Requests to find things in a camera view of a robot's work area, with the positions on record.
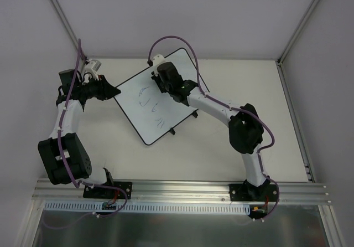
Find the white whiteboard black frame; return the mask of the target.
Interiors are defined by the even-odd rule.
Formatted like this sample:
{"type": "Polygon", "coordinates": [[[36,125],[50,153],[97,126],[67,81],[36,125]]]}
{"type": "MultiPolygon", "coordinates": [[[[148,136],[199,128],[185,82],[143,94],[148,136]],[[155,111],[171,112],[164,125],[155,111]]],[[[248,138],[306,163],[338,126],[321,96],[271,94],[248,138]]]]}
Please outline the white whiteboard black frame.
{"type": "Polygon", "coordinates": [[[157,142],[189,116],[196,108],[177,103],[162,93],[151,79],[155,67],[147,67],[117,86],[118,106],[147,146],[157,142]]]}

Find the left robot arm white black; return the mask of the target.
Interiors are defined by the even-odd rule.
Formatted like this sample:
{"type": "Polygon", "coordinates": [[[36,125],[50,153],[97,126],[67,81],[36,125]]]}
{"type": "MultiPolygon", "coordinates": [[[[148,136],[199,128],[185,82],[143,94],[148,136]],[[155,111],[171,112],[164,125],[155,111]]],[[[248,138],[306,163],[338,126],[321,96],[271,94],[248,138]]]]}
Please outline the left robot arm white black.
{"type": "Polygon", "coordinates": [[[93,198],[116,195],[115,184],[107,168],[91,163],[77,134],[80,117],[89,99],[109,100],[120,94],[104,75],[89,73],[89,79],[74,69],[60,72],[56,107],[58,116],[52,133],[38,143],[38,151],[53,185],[84,184],[93,198]]]}

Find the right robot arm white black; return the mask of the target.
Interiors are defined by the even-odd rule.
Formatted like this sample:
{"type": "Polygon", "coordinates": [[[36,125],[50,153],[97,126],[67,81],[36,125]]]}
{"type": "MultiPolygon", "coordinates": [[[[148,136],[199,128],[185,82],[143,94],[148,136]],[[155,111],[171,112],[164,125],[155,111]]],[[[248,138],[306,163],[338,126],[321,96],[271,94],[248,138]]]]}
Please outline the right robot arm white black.
{"type": "Polygon", "coordinates": [[[174,101],[199,109],[228,128],[228,138],[234,150],[241,154],[246,169],[246,180],[238,190],[240,197],[253,201],[262,200],[271,183],[266,174],[260,151],[274,145],[274,135],[261,121],[251,104],[236,106],[224,103],[203,90],[200,76],[197,81],[184,80],[176,66],[170,61],[153,62],[151,78],[162,93],[169,94],[174,101]]]}

